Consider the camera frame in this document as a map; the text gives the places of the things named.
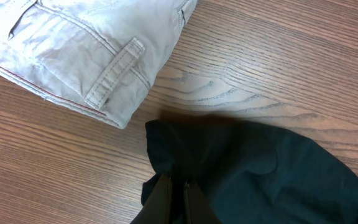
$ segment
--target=light-colored denim garment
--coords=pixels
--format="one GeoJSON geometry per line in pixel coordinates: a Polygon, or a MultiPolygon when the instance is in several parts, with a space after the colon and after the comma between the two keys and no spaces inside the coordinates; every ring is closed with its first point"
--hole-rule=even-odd
{"type": "Polygon", "coordinates": [[[125,128],[197,0],[0,0],[0,75],[125,128]]]}

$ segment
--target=brown wood floor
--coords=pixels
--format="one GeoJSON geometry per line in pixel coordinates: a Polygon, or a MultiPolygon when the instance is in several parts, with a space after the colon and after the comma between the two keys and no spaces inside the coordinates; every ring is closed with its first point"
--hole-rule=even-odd
{"type": "Polygon", "coordinates": [[[129,223],[162,108],[286,127],[358,175],[358,0],[201,1],[125,130],[0,77],[0,224],[129,223]]]}

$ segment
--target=black fabric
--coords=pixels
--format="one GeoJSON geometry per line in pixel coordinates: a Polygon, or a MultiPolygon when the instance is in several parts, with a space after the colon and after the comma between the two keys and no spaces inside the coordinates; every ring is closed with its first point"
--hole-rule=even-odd
{"type": "Polygon", "coordinates": [[[358,223],[358,177],[306,137],[247,121],[156,120],[146,131],[156,176],[143,204],[159,175],[173,172],[179,185],[197,181],[223,223],[358,223]]]}

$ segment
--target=dark green garment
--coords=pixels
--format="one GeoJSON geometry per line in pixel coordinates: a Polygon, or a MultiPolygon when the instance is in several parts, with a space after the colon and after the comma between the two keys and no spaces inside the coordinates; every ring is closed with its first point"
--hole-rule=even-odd
{"type": "MultiPolygon", "coordinates": [[[[177,186],[196,180],[223,223],[358,223],[358,177],[306,137],[247,121],[157,120],[146,131],[157,175],[144,184],[143,204],[169,172],[177,186]]],[[[179,201],[172,209],[181,216],[179,201]]]]}

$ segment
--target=clothing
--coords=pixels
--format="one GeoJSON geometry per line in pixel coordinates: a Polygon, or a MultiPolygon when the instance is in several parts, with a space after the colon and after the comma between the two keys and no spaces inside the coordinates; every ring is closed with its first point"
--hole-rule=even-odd
{"type": "MultiPolygon", "coordinates": [[[[358,177],[314,141],[292,131],[241,121],[146,124],[156,176],[177,188],[195,180],[222,223],[358,223],[358,177]]],[[[177,219],[183,207],[174,208],[177,219]]]]}
{"type": "Polygon", "coordinates": [[[125,128],[196,0],[0,0],[0,75],[125,128]]]}

